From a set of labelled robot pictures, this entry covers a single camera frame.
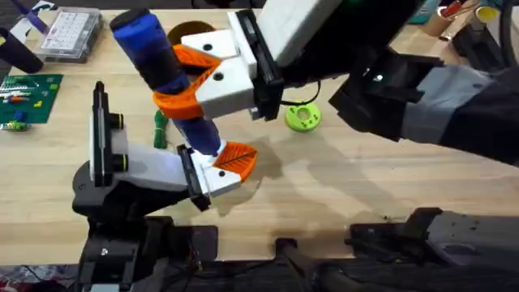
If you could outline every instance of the blue marker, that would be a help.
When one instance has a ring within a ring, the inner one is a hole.
[[[178,94],[189,87],[187,75],[164,29],[148,9],[134,9],[118,15],[110,28],[117,43],[153,91]],[[205,155],[217,155],[221,142],[214,122],[203,117],[173,122],[192,148]]]

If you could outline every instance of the wooden tabletop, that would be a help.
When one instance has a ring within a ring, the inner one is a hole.
[[[104,11],[105,20],[118,13]],[[155,13],[166,30],[188,20],[227,28],[224,11]],[[457,21],[451,29],[460,25]],[[38,37],[32,32],[28,46]],[[448,43],[419,27],[404,28],[392,46],[402,53],[460,62]],[[96,81],[105,83],[110,109],[124,113],[129,139],[152,147],[157,108],[107,26],[87,64],[47,64],[41,73],[65,75],[49,122],[25,133],[0,132],[0,264],[78,261],[88,227],[86,218],[71,209],[71,186],[88,159],[88,115]],[[241,189],[213,200],[207,212],[185,201],[157,214],[182,225],[217,225],[222,260],[267,259],[278,237],[299,239],[314,256],[348,256],[342,240],[349,225],[384,217],[403,221],[417,207],[519,215],[519,170],[446,148],[357,133],[328,104],[344,80],[324,81],[317,101],[323,122],[311,133],[291,131],[283,118],[252,122],[247,112],[217,119],[222,138],[258,150],[253,175]],[[284,98],[309,98],[315,90],[311,84],[286,91]],[[171,125],[168,140],[182,143]]]

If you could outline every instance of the green circuit board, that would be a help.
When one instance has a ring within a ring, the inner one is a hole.
[[[30,92],[28,101],[6,104],[0,101],[0,123],[14,120],[17,111],[24,112],[26,123],[46,123],[63,75],[7,76],[0,86],[0,94],[12,91]]]

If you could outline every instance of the green ring toy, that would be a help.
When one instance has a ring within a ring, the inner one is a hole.
[[[321,111],[313,103],[292,105],[286,110],[285,122],[294,131],[312,131],[321,123]]]

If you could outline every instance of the orange gripper pad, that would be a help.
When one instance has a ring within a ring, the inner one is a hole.
[[[204,116],[196,100],[196,90],[220,66],[221,60],[196,52],[183,45],[174,45],[173,50],[182,65],[208,68],[189,88],[179,94],[153,92],[153,101],[167,118],[190,119]]]
[[[243,183],[251,175],[258,159],[257,156],[256,150],[249,145],[227,142],[224,151],[220,153],[213,166],[239,174]]]

